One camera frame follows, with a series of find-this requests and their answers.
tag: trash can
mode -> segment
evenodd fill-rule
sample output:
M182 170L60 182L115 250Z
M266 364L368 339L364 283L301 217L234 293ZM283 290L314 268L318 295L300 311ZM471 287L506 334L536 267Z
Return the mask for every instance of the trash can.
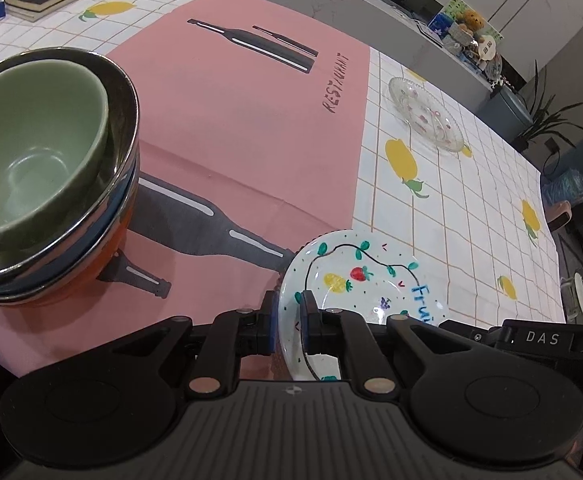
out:
M507 86L487 101L477 116L509 143L533 123L524 103Z

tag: painted plate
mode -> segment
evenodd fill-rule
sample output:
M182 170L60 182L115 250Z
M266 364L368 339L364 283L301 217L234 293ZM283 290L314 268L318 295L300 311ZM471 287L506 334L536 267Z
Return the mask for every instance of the painted plate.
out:
M336 358L302 351L299 296L305 288L319 308L352 310L368 323L409 314L437 326L448 316L446 280L428 279L425 270L396 240L378 233L335 231L303 247L284 276L278 303L281 348L292 378L340 378Z
M465 140L462 130L433 94L403 77L390 79L389 94L396 108L412 126L412 131L448 152L458 153L463 149Z

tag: power cord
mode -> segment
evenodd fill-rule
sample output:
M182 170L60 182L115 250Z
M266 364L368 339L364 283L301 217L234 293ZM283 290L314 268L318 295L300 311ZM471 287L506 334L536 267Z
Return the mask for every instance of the power cord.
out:
M545 173L545 168L547 167L547 163L549 162L549 159L556 155L556 153L558 153L558 158L556 159L556 165L554 166L554 169L551 170L550 174L546 174ZM558 165L560 164L560 149L558 149L557 152L554 153L550 153L547 158L545 159L545 163L542 165L542 176L544 176L545 178L549 178L550 176L552 176L554 174L554 172L558 169Z

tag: silver bolt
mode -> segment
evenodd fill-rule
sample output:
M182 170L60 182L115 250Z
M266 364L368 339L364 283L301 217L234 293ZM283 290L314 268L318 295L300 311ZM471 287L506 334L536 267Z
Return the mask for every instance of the silver bolt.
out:
M189 381L189 389L197 394L211 394L220 388L220 381L213 377L197 377Z
M365 390L373 394L388 394L396 388L396 383L385 377L367 379L364 383Z

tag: stack of bowls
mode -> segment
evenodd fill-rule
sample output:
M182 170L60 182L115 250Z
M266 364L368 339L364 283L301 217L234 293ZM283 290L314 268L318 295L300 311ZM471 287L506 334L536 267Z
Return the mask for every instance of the stack of bowls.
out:
M136 198L138 126L136 89L104 56L0 62L0 305L60 301L107 265Z

